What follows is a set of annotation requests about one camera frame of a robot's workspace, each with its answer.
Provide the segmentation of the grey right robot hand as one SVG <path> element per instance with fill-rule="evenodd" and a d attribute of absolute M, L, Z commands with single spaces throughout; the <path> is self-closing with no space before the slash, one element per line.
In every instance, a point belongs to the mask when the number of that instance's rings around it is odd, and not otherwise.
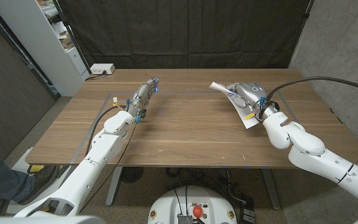
<path fill-rule="evenodd" d="M 266 92 L 256 83 L 233 83 L 226 88 L 231 91 L 229 97 L 234 104 L 240 108 L 250 109 L 259 121 L 280 111 L 278 103 L 267 101 Z"/>

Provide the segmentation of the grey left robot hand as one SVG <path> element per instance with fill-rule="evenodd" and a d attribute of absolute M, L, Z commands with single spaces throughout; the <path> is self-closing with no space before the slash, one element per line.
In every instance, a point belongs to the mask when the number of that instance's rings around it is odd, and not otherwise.
<path fill-rule="evenodd" d="M 157 76 L 142 84 L 128 102 L 126 111 L 133 117 L 144 119 L 147 112 L 146 107 L 153 94 L 158 91 L 158 84 L 159 79 Z"/>

